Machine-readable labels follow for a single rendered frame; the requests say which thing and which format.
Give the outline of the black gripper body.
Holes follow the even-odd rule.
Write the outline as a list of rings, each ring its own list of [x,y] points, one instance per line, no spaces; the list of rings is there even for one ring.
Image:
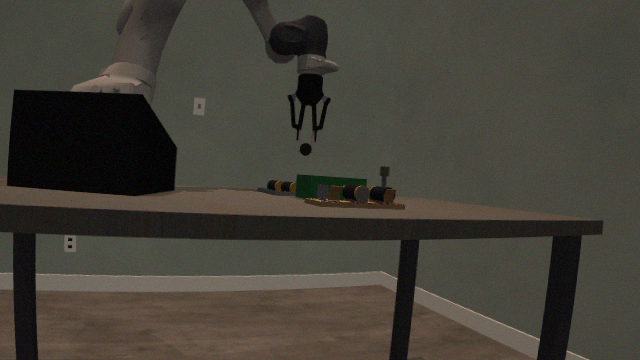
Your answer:
[[[296,96],[302,104],[303,94],[307,93],[306,105],[312,106],[312,94],[316,94],[316,105],[323,97],[322,91],[323,77],[318,74],[300,74],[298,76],[298,88],[296,90]]]

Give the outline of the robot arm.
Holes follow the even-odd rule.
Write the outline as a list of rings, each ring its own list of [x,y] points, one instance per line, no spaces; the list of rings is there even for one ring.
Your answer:
[[[120,37],[111,65],[101,69],[98,78],[77,84],[70,91],[143,94],[151,106],[162,51],[185,2],[125,0],[116,21]],[[243,2],[265,39],[268,57],[275,63],[288,63],[297,55],[299,74],[325,75],[339,70],[339,65],[326,59],[328,32],[323,19],[307,15],[278,23],[268,0]]]

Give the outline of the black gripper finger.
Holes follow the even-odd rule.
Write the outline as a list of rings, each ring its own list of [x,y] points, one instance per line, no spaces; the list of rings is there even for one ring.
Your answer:
[[[323,95],[322,99],[323,99],[324,105],[323,105],[323,109],[322,109],[320,123],[319,123],[319,126],[317,126],[316,94],[315,93],[312,94],[312,125],[313,125],[313,131],[312,131],[312,143],[311,143],[312,150],[311,150],[311,153],[314,153],[314,142],[316,142],[317,131],[321,130],[323,128],[327,106],[328,106],[329,102],[331,101],[330,98],[328,98],[328,97],[326,97],[324,95]]]
[[[304,112],[305,112],[305,105],[306,105],[306,100],[307,100],[307,93],[303,94],[303,99],[302,99],[302,104],[301,104],[301,110],[300,110],[300,116],[299,116],[299,121],[298,121],[298,125],[296,124],[295,121],[295,106],[294,106],[294,101],[296,100],[296,93],[292,94],[292,95],[288,95],[288,99],[290,101],[290,107],[291,107],[291,123],[292,123],[292,127],[297,129],[297,141],[298,141],[298,148],[297,148],[297,152],[300,152],[300,145],[301,145],[301,133],[302,133],[302,123],[303,123],[303,117],[304,117]]]

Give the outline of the green open-top box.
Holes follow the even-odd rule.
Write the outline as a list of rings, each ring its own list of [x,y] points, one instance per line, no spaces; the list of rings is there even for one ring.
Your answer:
[[[299,198],[303,200],[305,200],[305,198],[316,199],[317,184],[328,185],[328,193],[329,193],[330,186],[342,186],[342,189],[340,191],[340,200],[343,200],[344,199],[343,186],[350,184],[350,185],[360,185],[360,186],[367,187],[367,179],[297,174],[295,198]],[[344,200],[347,200],[347,199],[344,199]]]

